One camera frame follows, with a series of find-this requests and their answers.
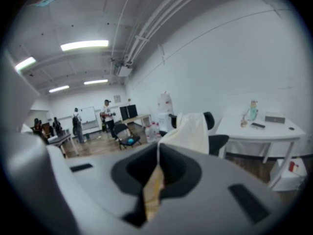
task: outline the jeans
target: jeans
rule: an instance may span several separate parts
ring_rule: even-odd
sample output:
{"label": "jeans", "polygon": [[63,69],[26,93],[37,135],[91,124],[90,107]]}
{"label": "jeans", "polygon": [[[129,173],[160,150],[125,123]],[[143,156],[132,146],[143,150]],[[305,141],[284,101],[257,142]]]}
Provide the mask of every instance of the jeans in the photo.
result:
{"label": "jeans", "polygon": [[111,131],[111,135],[112,135],[112,138],[114,139],[117,139],[117,136],[115,135],[114,131],[113,131],[113,128],[114,128],[114,120],[111,120],[111,121],[108,121],[106,122],[110,131]]}
{"label": "jeans", "polygon": [[76,127],[76,136],[78,138],[79,143],[83,143],[84,142],[84,136],[83,136],[83,131],[82,131],[82,126],[78,125]]}

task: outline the man in white shirt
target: man in white shirt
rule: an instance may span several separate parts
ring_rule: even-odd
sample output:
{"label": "man in white shirt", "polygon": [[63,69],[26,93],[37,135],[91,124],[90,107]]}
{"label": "man in white shirt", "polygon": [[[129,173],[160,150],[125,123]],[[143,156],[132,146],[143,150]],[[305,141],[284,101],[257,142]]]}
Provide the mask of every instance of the man in white shirt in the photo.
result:
{"label": "man in white shirt", "polygon": [[114,128],[114,120],[113,120],[113,114],[109,108],[110,101],[107,99],[104,101],[104,106],[102,108],[101,116],[105,117],[105,122],[107,126],[109,127],[111,131],[112,138],[115,139],[115,141],[118,141],[117,136],[114,134],[113,128]]}
{"label": "man in white shirt", "polygon": [[78,109],[75,108],[73,114],[73,134],[77,136],[79,143],[84,143],[84,136],[81,125],[82,118],[78,113]]}

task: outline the phone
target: phone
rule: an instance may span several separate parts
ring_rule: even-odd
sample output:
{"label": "phone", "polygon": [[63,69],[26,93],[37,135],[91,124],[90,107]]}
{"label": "phone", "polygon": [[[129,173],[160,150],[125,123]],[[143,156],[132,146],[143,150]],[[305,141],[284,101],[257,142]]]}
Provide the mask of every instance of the phone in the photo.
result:
{"label": "phone", "polygon": [[258,124],[258,123],[252,123],[251,127],[259,128],[259,129],[265,129],[265,125]]}

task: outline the whiteboard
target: whiteboard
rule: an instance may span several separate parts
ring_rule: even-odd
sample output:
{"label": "whiteboard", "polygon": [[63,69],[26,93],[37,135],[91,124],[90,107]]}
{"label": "whiteboard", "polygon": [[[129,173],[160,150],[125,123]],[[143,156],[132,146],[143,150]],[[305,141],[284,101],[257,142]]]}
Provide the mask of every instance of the whiteboard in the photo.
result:
{"label": "whiteboard", "polygon": [[78,114],[82,118],[82,123],[96,121],[96,115],[93,107],[78,110]]}

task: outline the water bottle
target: water bottle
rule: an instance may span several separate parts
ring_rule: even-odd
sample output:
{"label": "water bottle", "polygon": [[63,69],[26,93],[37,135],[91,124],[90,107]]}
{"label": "water bottle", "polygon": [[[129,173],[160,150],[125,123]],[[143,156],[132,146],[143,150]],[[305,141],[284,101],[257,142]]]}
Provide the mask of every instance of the water bottle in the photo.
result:
{"label": "water bottle", "polygon": [[152,130],[150,125],[146,126],[145,134],[146,134],[146,138],[147,138],[148,143],[152,143],[155,140],[153,138],[153,136],[151,135],[151,134],[153,134],[153,130]]}
{"label": "water bottle", "polygon": [[156,122],[152,122],[152,127],[151,127],[151,129],[152,129],[152,134],[151,134],[151,136],[154,137],[154,138],[156,138],[156,137],[157,137],[157,126],[156,126]]}
{"label": "water bottle", "polygon": [[158,123],[156,123],[156,134],[160,133],[160,126]]}
{"label": "water bottle", "polygon": [[161,140],[161,138],[162,138],[162,137],[161,137],[161,134],[160,134],[160,133],[157,133],[157,134],[156,134],[156,141],[159,142],[159,141]]}
{"label": "water bottle", "polygon": [[250,120],[254,121],[256,119],[256,116],[258,114],[258,110],[256,107],[257,101],[252,100],[250,105]]}

